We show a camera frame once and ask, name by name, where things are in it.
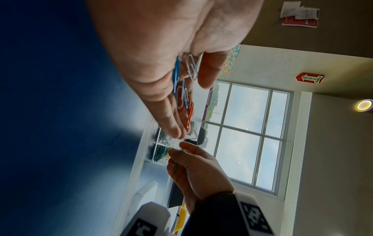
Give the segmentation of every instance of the yellow object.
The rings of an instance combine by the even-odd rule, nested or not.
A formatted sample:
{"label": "yellow object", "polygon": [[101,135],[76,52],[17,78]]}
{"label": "yellow object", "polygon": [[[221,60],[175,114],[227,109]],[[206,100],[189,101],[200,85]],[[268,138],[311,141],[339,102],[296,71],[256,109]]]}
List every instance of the yellow object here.
{"label": "yellow object", "polygon": [[372,100],[366,99],[366,100],[360,101],[357,104],[356,109],[360,112],[365,112],[369,110],[370,108],[372,108],[372,105],[373,105]]}
{"label": "yellow object", "polygon": [[174,230],[174,233],[178,230],[181,230],[183,227],[184,227],[184,224],[185,224],[185,220],[187,218],[187,210],[184,208],[184,207],[180,207],[180,216],[179,216],[179,220],[176,224],[176,227],[175,227],[175,230]]}

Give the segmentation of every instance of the round yellow light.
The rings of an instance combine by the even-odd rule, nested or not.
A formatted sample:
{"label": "round yellow light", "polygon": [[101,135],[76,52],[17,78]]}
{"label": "round yellow light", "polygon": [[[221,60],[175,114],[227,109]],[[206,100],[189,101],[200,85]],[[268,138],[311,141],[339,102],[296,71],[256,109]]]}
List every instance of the round yellow light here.
{"label": "round yellow light", "polygon": [[372,100],[362,100],[357,104],[356,109],[360,112],[365,112],[372,108],[372,105]]}

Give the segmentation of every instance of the hand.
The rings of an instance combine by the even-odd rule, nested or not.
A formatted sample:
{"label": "hand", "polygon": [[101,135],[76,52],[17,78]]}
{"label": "hand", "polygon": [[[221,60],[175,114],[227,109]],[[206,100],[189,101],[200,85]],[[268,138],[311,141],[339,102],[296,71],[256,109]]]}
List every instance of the hand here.
{"label": "hand", "polygon": [[189,214],[197,201],[220,192],[233,192],[232,182],[213,156],[191,143],[181,142],[180,147],[190,153],[170,149],[167,171],[183,192]]}
{"label": "hand", "polygon": [[[263,0],[86,0],[102,45],[128,85],[138,94],[162,130],[182,139],[188,118],[178,113],[172,70],[203,52],[198,83],[209,89],[230,49],[252,28]],[[193,82],[186,80],[190,99]]]}

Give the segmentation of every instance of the paper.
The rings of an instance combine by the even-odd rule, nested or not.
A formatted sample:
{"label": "paper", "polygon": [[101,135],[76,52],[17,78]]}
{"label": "paper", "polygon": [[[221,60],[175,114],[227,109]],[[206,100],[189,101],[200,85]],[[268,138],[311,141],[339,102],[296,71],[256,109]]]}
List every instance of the paper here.
{"label": "paper", "polygon": [[319,19],[319,11],[318,8],[311,8],[311,7],[300,7],[295,11],[295,18],[297,20],[301,19]]}
{"label": "paper", "polygon": [[290,16],[290,17],[285,17],[282,20],[282,26],[303,26],[303,27],[316,28],[318,22],[319,20],[316,20],[316,19],[298,20],[295,18],[295,16]]}
{"label": "paper", "polygon": [[282,5],[280,18],[288,17],[288,16],[295,16],[296,11],[300,7],[299,2],[284,2]]}

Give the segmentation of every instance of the container of paper clips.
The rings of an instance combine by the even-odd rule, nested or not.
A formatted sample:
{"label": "container of paper clips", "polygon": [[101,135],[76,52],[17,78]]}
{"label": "container of paper clips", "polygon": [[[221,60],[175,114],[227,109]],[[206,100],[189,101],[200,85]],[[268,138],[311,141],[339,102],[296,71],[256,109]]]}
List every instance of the container of paper clips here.
{"label": "container of paper clips", "polygon": [[159,165],[167,166],[168,160],[170,159],[168,150],[170,150],[171,148],[180,149],[179,143],[181,141],[182,140],[171,138],[161,129],[159,129],[152,161]]}

